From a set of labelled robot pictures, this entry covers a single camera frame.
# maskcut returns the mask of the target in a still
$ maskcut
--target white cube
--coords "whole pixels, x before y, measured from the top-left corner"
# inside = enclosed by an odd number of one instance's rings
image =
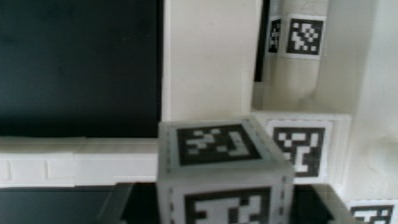
[[[292,167],[252,117],[159,125],[163,224],[287,223]]]

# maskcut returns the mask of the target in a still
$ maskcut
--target cube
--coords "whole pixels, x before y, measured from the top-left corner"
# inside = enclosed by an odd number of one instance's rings
[[[342,186],[351,117],[340,113],[257,111],[259,121],[294,166],[294,183]]]
[[[398,200],[353,200],[346,207],[356,220],[371,224],[398,223]]]
[[[252,117],[159,125],[163,224],[285,224],[292,167]]]

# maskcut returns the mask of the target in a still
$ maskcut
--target printed black pattern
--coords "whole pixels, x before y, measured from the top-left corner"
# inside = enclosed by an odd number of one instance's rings
[[[296,177],[317,177],[324,128],[273,128],[273,141],[294,165]]]
[[[269,188],[184,196],[186,224],[268,224]]]
[[[392,224],[392,205],[355,206],[349,209],[351,215],[365,224]]]
[[[268,44],[269,53],[276,53],[278,37],[280,37],[280,19],[273,20],[269,23],[269,44]]]
[[[287,53],[319,55],[323,21],[291,19]]]
[[[260,158],[239,124],[179,129],[177,148],[180,165]]]

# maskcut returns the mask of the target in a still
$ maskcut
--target white surface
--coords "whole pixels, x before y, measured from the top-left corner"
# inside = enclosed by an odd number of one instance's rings
[[[0,138],[0,187],[113,185],[156,179],[156,140]]]
[[[250,111],[259,12],[259,0],[164,1],[164,121]]]
[[[395,178],[376,172],[367,158],[381,139],[398,136],[395,8],[394,0],[330,1],[314,99],[353,114],[346,200],[398,198]]]
[[[371,170],[390,181],[398,181],[398,140],[392,138],[379,139],[369,146],[367,151],[367,166]]]
[[[253,82],[252,87],[252,108],[260,110],[262,109],[262,103],[264,103],[264,91],[266,86],[262,82]]]

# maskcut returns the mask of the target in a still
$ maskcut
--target black screen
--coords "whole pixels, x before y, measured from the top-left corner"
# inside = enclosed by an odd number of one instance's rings
[[[0,135],[156,137],[159,0],[0,1]]]
[[[131,188],[127,184],[1,188],[0,223],[120,224]]]

